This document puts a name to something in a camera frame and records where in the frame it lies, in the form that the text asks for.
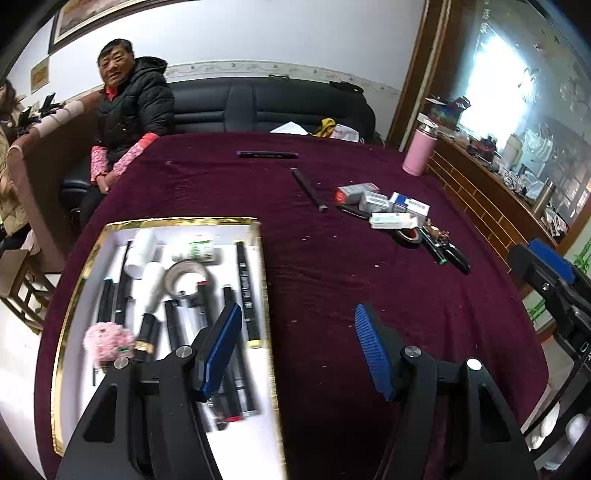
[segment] sofa armrest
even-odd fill
[[[34,124],[8,151],[8,170],[41,248],[40,268],[62,271],[76,241],[59,201],[62,179],[90,153],[100,93],[68,103]]]

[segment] elderly woman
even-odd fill
[[[0,216],[2,217],[2,236],[0,255],[5,250],[20,248],[31,227],[25,209],[20,204],[8,174],[8,148],[17,139],[17,121],[21,105],[11,83],[0,79]]]
[[[100,51],[105,87],[98,106],[97,144],[90,156],[92,185],[80,205],[82,226],[135,157],[173,132],[174,97],[163,75],[166,65],[156,57],[136,59],[131,42],[122,38]]]

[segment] black puffer jacket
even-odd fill
[[[155,57],[135,59],[135,67],[109,100],[103,93],[98,106],[97,145],[107,148],[107,161],[114,163],[146,133],[173,132],[174,97],[163,73],[167,63]]]

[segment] framed picture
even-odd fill
[[[49,53],[127,15],[189,0],[69,0],[53,19]]]
[[[40,61],[31,69],[31,93],[49,83],[49,57]]]

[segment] wall sign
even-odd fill
[[[49,57],[40,61],[31,69],[31,93],[49,83]]]

